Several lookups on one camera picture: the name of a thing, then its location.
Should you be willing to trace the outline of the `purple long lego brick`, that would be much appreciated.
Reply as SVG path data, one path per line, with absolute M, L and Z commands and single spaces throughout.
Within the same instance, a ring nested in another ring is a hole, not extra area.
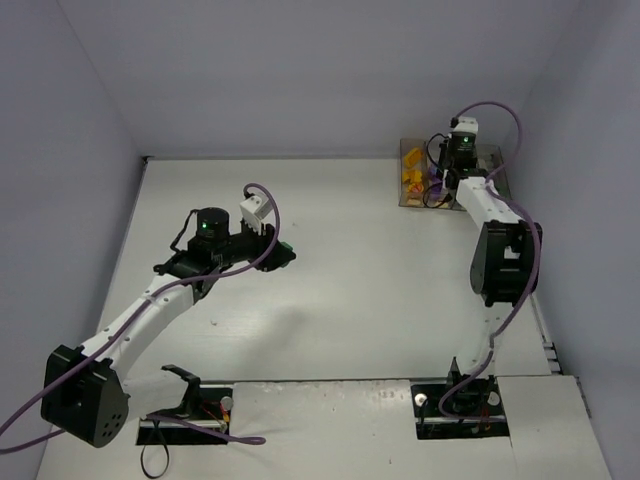
M 442 184 L 437 184 L 437 185 L 433 186 L 433 188 L 431 189 L 430 194 L 434 195 L 434 196 L 438 196 L 438 195 L 442 194 L 443 190 L 444 190 L 443 185 Z

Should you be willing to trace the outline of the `small yellow square lego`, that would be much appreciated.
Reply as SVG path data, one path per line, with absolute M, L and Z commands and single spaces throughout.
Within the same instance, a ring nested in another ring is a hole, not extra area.
M 421 183 L 422 172 L 420 170 L 406 170 L 402 172 L 403 183 Z

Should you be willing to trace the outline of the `yellow cyan lego top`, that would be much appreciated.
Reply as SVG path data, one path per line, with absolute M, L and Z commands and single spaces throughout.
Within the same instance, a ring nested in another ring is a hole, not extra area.
M 403 165 L 406 169 L 413 169 L 423 159 L 423 151 L 420 148 L 412 148 L 403 156 Z

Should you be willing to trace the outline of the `orange oval lego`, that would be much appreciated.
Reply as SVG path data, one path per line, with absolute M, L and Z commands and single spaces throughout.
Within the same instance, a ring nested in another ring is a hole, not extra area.
M 420 182 L 409 183 L 406 188 L 408 195 L 418 195 L 424 192 L 424 185 Z

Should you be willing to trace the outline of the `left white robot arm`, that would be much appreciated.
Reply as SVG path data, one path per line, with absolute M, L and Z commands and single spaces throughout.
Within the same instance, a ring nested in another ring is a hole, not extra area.
M 137 418 L 187 419 L 202 404 L 200 378 L 173 364 L 142 378 L 130 371 L 154 340 L 203 300 L 214 284 L 248 269 L 271 272 L 296 255 L 279 241 L 278 209 L 252 196 L 240 205 L 241 229 L 231 233 L 221 208 L 196 209 L 194 236 L 185 248 L 171 243 L 172 256 L 154 266 L 144 292 L 118 318 L 76 348 L 59 346 L 48 358 L 41 417 L 101 448 L 125 423 Z

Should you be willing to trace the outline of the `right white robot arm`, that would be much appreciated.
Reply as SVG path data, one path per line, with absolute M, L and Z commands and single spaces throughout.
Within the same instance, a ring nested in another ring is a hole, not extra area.
M 484 320 L 473 350 L 452 361 L 451 370 L 459 373 L 455 392 L 491 371 L 500 337 L 537 286 L 542 246 L 541 226 L 500 195 L 490 173 L 478 166 L 476 136 L 466 127 L 451 129 L 438 160 L 447 193 L 479 230 L 469 281 L 482 300 Z

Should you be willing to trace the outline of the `clear bin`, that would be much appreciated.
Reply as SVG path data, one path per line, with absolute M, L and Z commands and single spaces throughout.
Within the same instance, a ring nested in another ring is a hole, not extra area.
M 434 185 L 437 185 L 437 184 L 443 185 L 444 190 L 442 194 L 438 196 L 431 195 L 430 194 L 431 189 L 433 188 Z M 453 200 L 454 200 L 453 195 L 444 186 L 442 179 L 435 179 L 433 182 L 431 182 L 426 188 L 422 197 L 423 206 L 428 209 L 439 209 L 442 207 L 450 208 L 451 204 L 453 203 Z
M 403 165 L 403 156 L 412 148 L 420 148 L 423 151 L 423 159 L 422 161 L 416 165 L 413 169 L 406 169 Z M 423 139 L 417 138 L 402 138 L 400 140 L 400 150 L 399 150 L 399 180 L 400 180 L 400 199 L 399 204 L 403 207 L 423 207 L 422 197 L 428 186 L 429 181 L 429 173 L 428 173 L 428 162 L 426 156 L 426 141 Z M 422 184 L 424 185 L 424 192 L 418 195 L 408 195 L 406 193 L 406 188 L 409 183 L 402 182 L 402 172 L 406 170 L 420 170 L 422 172 Z
M 503 164 L 503 157 L 499 146 L 490 144 L 478 144 L 476 146 L 477 164 L 480 169 L 484 169 L 488 174 L 498 169 Z M 511 198 L 506 170 L 500 170 L 493 177 L 494 187 L 497 192 L 506 198 Z

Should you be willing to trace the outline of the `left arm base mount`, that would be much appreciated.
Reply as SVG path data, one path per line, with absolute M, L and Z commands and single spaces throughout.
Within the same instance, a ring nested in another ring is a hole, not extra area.
M 234 387 L 231 384 L 203 384 L 199 397 L 189 414 L 174 414 L 203 429 L 230 434 L 231 409 L 233 408 Z M 137 446 L 219 446 L 228 441 L 193 430 L 182 424 L 160 421 L 154 428 L 151 420 L 144 418 L 137 424 Z

